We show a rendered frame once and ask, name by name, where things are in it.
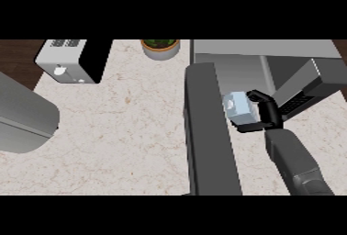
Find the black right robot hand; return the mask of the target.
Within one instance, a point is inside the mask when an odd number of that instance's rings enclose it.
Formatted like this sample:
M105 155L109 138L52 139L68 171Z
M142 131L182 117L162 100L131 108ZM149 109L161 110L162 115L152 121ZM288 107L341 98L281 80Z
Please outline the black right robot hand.
M257 90L251 90L245 94L248 99L257 102L260 121L242 125L232 121L232 126L238 129L238 132L247 133L283 128L283 119L275 99Z

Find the pale blue milk carton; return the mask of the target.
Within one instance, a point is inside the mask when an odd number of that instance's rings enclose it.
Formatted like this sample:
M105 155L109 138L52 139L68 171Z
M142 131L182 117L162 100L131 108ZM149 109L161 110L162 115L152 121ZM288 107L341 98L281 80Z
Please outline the pale blue milk carton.
M244 92L232 92L223 96L224 113L236 125L258 122L255 108Z

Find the grey microwave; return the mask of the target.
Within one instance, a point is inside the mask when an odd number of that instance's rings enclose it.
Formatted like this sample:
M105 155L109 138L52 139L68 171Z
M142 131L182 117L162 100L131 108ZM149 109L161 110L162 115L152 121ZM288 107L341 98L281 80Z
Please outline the grey microwave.
M255 89L270 95L282 119L347 87L347 64L329 39L195 39L190 61L214 64L221 94Z

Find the dark grey microwave door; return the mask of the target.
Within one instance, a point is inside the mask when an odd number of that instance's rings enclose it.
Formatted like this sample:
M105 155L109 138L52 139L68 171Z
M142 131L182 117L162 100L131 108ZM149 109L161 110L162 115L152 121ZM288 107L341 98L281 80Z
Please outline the dark grey microwave door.
M239 173L226 125L214 64L185 74L185 128L192 196L241 196Z

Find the potted green plant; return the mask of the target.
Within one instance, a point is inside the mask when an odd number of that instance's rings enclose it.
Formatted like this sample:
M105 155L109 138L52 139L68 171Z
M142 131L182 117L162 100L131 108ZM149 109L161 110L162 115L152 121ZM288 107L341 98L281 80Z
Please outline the potted green plant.
M167 61L180 50L179 39L143 39L140 45L145 55L155 61Z

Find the white toaster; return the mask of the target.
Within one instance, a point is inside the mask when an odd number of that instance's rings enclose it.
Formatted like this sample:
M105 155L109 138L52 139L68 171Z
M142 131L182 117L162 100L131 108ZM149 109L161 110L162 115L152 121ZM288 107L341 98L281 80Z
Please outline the white toaster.
M47 39L34 62L62 84L99 84L111 39Z

